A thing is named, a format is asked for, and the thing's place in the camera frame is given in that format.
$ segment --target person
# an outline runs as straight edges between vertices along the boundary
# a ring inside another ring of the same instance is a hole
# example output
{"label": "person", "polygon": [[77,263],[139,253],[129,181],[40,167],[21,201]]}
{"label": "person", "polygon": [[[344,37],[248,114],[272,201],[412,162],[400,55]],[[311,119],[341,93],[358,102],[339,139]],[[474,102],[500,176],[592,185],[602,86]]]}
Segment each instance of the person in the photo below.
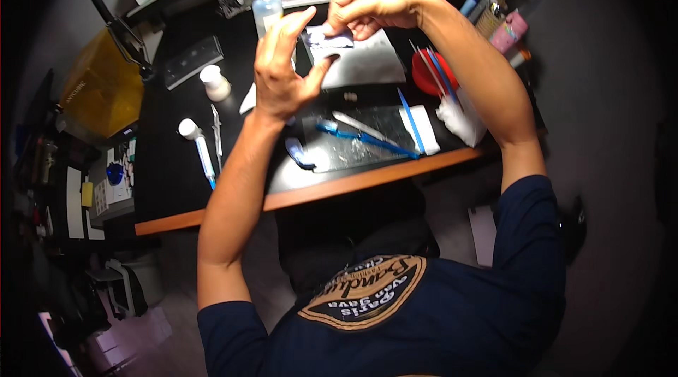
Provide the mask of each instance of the person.
{"label": "person", "polygon": [[[324,26],[328,36],[348,28],[358,41],[383,27],[419,27],[450,65],[501,148],[493,267],[436,258],[422,203],[407,182],[344,199],[343,205],[357,203],[352,210],[333,208],[342,199],[328,199],[290,215],[283,211],[276,216],[279,254],[298,299],[267,334],[241,258],[262,209],[276,139],[295,111],[318,95],[335,60],[320,61],[305,78],[292,69],[297,37],[314,14],[313,7],[291,13],[259,40],[256,108],[245,119],[199,231],[197,320],[208,374],[528,373],[553,342],[565,308],[555,195],[523,84],[445,0],[333,0]],[[378,220],[363,214],[344,224],[363,205],[395,205],[406,197],[414,199],[405,208],[409,213],[400,209]],[[315,217],[323,211],[322,219]],[[294,218],[300,213],[305,219]]]}

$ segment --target hand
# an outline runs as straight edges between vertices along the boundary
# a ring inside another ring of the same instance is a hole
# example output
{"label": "hand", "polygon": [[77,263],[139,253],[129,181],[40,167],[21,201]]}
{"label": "hand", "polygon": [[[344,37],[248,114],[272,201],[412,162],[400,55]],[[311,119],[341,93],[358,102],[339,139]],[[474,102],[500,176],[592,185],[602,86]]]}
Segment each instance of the hand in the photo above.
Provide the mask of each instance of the hand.
{"label": "hand", "polygon": [[338,58],[333,55],[311,68],[302,78],[292,68],[292,53],[297,37],[315,8],[291,13],[280,19],[259,40],[254,60],[254,83],[256,84],[256,107],[254,111],[275,123],[285,123],[304,105],[320,93],[320,84],[329,66]]}
{"label": "hand", "polygon": [[334,36],[348,28],[361,41],[380,28],[414,28],[421,24],[422,0],[332,0],[325,35]]}

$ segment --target yellow sponge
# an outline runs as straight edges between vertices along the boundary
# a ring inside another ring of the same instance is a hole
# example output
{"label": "yellow sponge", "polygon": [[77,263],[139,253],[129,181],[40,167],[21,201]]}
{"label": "yellow sponge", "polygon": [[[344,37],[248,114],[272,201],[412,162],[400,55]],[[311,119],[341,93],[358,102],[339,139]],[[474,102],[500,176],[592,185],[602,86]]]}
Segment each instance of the yellow sponge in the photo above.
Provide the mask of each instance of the yellow sponge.
{"label": "yellow sponge", "polygon": [[83,183],[82,190],[82,201],[80,202],[82,206],[91,207],[91,196],[94,192],[94,183]]}

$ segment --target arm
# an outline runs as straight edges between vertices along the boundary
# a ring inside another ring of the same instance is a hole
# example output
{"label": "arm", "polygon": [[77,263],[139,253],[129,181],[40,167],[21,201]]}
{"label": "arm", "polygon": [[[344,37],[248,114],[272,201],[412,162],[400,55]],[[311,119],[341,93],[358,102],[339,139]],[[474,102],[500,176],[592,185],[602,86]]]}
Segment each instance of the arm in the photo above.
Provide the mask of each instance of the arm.
{"label": "arm", "polygon": [[251,302],[241,256],[259,220],[271,152],[285,122],[318,95],[334,59],[313,67],[306,78],[292,69],[296,39],[314,15],[310,7],[285,16],[257,44],[257,106],[228,156],[198,235],[199,309],[232,300]]}
{"label": "arm", "polygon": [[385,26],[421,28],[450,65],[502,150],[502,192],[546,167],[530,99],[511,65],[445,0],[333,0],[326,34],[364,40]]}

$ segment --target red cup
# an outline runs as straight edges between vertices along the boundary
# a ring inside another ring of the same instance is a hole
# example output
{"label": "red cup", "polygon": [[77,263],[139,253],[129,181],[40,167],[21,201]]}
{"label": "red cup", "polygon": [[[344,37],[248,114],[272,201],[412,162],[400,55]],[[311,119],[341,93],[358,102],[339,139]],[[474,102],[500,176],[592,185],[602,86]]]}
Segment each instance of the red cup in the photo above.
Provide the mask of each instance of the red cup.
{"label": "red cup", "polygon": [[[433,59],[428,57],[426,51],[422,50],[422,53],[424,54],[424,58],[426,58],[426,60],[428,61],[428,65],[435,73],[435,76],[438,78],[438,81],[440,81],[440,84],[443,86],[443,89],[447,89],[447,87],[445,86],[445,80],[440,75],[440,72],[438,72],[438,70],[436,69],[433,63]],[[445,75],[447,75],[447,79],[450,80],[452,89],[456,91],[459,88],[459,83],[457,83],[457,79],[454,78],[452,70],[447,65],[445,59],[443,59],[443,57],[440,56],[439,53],[433,52],[433,54],[435,54],[436,59],[438,59],[440,68],[443,70],[443,72],[445,72]],[[438,84],[435,83],[435,79],[430,74],[430,70],[424,63],[424,59],[422,59],[419,52],[414,52],[414,54],[412,55],[412,79],[414,80],[414,83],[417,84],[417,87],[419,87],[419,89],[426,94],[434,96],[445,95],[445,93],[440,92]]]}

